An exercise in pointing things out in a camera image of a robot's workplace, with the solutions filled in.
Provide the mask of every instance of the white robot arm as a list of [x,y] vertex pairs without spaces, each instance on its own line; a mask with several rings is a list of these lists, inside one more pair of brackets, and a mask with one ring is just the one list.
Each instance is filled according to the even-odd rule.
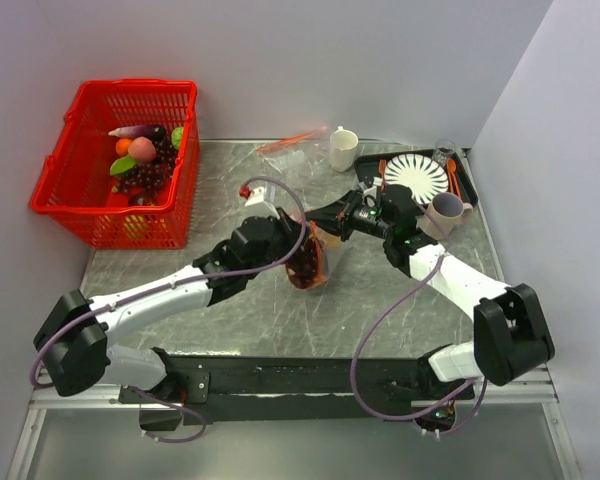
[[[553,357],[553,344],[537,297],[525,285],[511,288],[457,258],[415,227],[410,192],[387,188],[381,203],[367,207],[357,191],[307,217],[323,230],[347,240],[353,231],[384,239],[390,263],[421,280],[445,256],[428,284],[474,321],[474,341],[449,345],[425,355],[441,383],[486,376],[503,385]],[[44,363],[60,395],[79,393],[97,382],[134,385],[152,390],[169,375],[168,355],[158,349],[135,350],[117,345],[133,331],[176,313],[204,308],[244,290],[256,275],[188,281],[201,275],[268,265],[286,254],[299,238],[300,226],[272,204],[271,192],[257,189],[247,203],[249,216],[229,240],[192,265],[125,292],[87,301],[79,291],[63,296],[34,340],[40,350],[67,323],[85,312],[93,319],[56,342]],[[289,262],[301,265],[310,252],[309,236]],[[133,297],[130,302],[121,301]]]

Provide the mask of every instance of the black tray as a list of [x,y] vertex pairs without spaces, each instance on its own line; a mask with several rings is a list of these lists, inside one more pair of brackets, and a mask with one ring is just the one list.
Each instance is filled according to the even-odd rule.
[[[379,176],[378,166],[380,164],[380,160],[386,160],[388,162],[393,157],[397,157],[398,155],[405,153],[419,153],[420,155],[431,158],[433,155],[433,148],[425,150],[407,150],[404,152],[375,153],[373,155],[363,155],[358,157],[353,162],[353,168],[358,177],[358,181],[363,182],[367,187],[371,187],[371,185],[373,185],[374,177]],[[458,176],[458,186],[460,187],[462,200],[464,202],[469,202],[475,207],[478,203],[478,194],[476,193],[476,189],[473,187],[466,170],[462,166],[462,162],[460,161],[458,154],[454,154],[453,157],[456,160],[456,175]]]

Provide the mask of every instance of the transparent cup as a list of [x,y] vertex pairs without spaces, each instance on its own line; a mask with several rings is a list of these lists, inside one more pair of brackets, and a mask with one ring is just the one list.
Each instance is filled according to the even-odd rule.
[[436,142],[435,150],[433,151],[433,156],[431,158],[438,165],[445,168],[447,166],[447,160],[453,157],[455,153],[456,144],[451,140],[443,138]]

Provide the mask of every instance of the striped plate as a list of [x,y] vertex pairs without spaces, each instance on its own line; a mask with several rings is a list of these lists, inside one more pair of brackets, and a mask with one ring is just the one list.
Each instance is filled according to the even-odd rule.
[[409,187],[413,199],[420,205],[426,205],[438,193],[449,190],[449,178],[444,169],[429,157],[417,153],[392,158],[384,171],[384,181]]

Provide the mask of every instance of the plastic basket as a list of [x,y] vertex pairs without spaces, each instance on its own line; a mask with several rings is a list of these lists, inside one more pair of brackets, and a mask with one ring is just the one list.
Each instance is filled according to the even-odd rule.
[[[193,203],[200,143],[195,116],[197,88],[188,81],[126,79],[84,83],[64,120],[65,126],[44,162],[30,207],[49,215],[96,248],[175,249],[185,246]],[[184,125],[173,178],[155,206],[129,207],[128,197],[112,193],[120,126]]]

